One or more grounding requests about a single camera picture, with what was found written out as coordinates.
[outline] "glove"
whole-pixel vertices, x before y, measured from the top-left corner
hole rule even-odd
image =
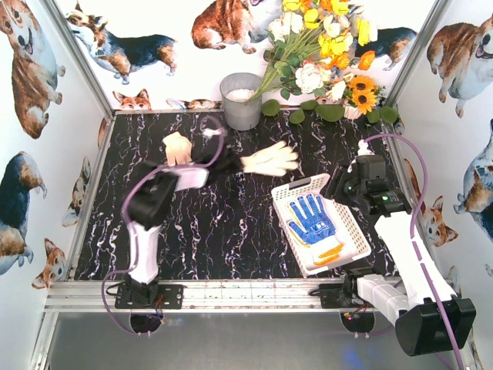
[[[298,154],[293,148],[280,141],[266,149],[259,150],[252,156],[240,158],[244,173],[259,173],[267,176],[281,177],[287,170],[298,168]]]
[[[315,197],[313,194],[299,196],[297,202],[303,213],[301,213],[296,202],[290,202],[288,209],[294,213],[297,222],[289,221],[287,226],[303,244],[313,245],[336,234],[336,228],[327,216],[324,200],[320,195]]]
[[[188,164],[192,162],[192,143],[178,132],[172,133],[163,139],[166,145],[166,159],[168,166]]]

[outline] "sunflower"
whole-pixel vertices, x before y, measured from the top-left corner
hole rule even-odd
[[[377,105],[377,97],[370,90],[353,90],[352,100],[363,114],[371,112],[371,108]]]
[[[349,88],[352,90],[365,91],[373,90],[376,87],[375,81],[368,76],[356,76],[351,80]]]

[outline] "blue glove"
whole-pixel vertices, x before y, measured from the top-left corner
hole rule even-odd
[[[302,243],[313,245],[336,234],[336,228],[327,216],[324,199],[320,195],[315,197],[313,194],[308,194],[305,197],[300,196],[297,198],[297,202],[304,215],[300,212],[296,202],[290,202],[287,207],[293,211],[298,222],[289,221],[287,225]]]

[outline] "flower bouquet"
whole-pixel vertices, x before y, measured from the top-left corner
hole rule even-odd
[[[359,58],[354,55],[357,43],[366,46],[378,36],[361,6],[347,0],[283,0],[283,14],[270,23],[268,35],[273,48],[263,55],[268,65],[252,99],[278,89],[284,99],[313,93],[317,102],[302,108],[317,108],[330,120],[355,119],[377,105],[382,88],[370,77],[346,72],[348,68],[366,71],[375,59],[373,50]],[[333,106],[317,107],[319,102]],[[277,114],[276,103],[267,102],[264,113]]]

